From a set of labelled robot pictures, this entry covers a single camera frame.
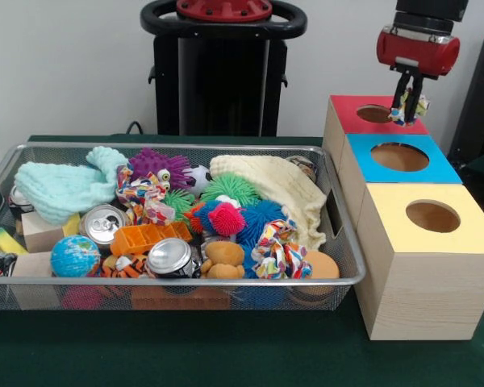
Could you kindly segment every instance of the brown plush toy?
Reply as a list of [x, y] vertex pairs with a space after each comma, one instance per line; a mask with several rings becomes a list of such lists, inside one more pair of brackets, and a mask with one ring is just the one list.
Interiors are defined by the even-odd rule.
[[212, 242], [205, 250], [207, 260], [201, 266], [201, 277], [235, 279], [244, 278], [244, 249], [227, 241]]

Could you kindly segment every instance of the green tablecloth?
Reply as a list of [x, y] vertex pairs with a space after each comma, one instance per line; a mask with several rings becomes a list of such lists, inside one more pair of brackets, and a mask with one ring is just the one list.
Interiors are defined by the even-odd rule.
[[[162, 136], [36, 141], [314, 144]], [[370, 342], [355, 293], [335, 312], [0, 312], [0, 386], [484, 385], [469, 342]]]

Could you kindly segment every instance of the white wall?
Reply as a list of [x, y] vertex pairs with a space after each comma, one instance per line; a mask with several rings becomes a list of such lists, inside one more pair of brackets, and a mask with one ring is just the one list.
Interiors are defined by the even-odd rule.
[[[156, 132], [148, 0], [0, 0], [0, 154], [30, 134], [111, 134], [138, 119]], [[308, 32], [289, 42], [280, 135], [321, 135], [329, 94], [392, 94], [398, 74], [377, 63], [378, 32], [395, 0], [291, 0]], [[484, 0], [471, 0], [454, 71], [426, 82], [425, 119], [447, 148], [484, 36]]]

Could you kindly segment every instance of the metal basket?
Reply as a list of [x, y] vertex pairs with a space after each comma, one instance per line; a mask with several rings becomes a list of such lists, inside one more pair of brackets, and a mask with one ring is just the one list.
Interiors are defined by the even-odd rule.
[[[127, 157], [141, 148], [168, 156], [185, 155], [191, 164], [209, 165], [212, 157], [232, 155], [305, 156], [318, 169], [317, 185], [328, 196], [320, 248], [339, 265], [337, 280], [204, 280], [122, 278], [0, 277], [0, 310], [334, 310], [351, 285], [365, 275], [361, 249], [349, 220], [332, 160], [317, 147], [221, 146], [187, 144], [28, 143], [11, 149], [0, 164], [0, 227], [14, 230], [4, 200], [19, 166], [28, 161], [84, 164], [97, 145], [112, 146]], [[23, 242], [22, 237], [14, 235]]]

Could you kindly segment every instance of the wooden block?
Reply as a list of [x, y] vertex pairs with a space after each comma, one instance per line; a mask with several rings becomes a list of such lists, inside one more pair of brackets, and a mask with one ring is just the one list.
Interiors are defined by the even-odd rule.
[[471, 339], [484, 311], [484, 214], [462, 185], [368, 184], [356, 286], [372, 340]]
[[330, 96], [323, 148], [330, 153], [337, 172], [344, 139], [348, 134], [428, 134], [420, 120], [410, 127], [400, 127], [386, 119], [392, 101], [391, 96]]
[[428, 135], [347, 135], [339, 179], [354, 227], [358, 224], [366, 183], [461, 184]]
[[52, 285], [10, 285], [21, 310], [56, 309], [61, 306]]
[[51, 252], [39, 252], [18, 256], [13, 277], [51, 277]]
[[134, 310], [228, 310], [229, 294], [206, 286], [189, 293], [170, 293], [163, 286], [135, 286], [131, 292]]
[[[51, 277], [50, 252], [18, 256], [13, 277]], [[52, 285], [11, 285], [21, 310], [52, 309], [60, 306]]]
[[78, 234], [79, 219], [79, 214], [75, 214], [65, 225], [54, 226], [35, 211], [22, 214], [23, 237], [27, 250], [31, 253], [51, 251], [65, 236]]

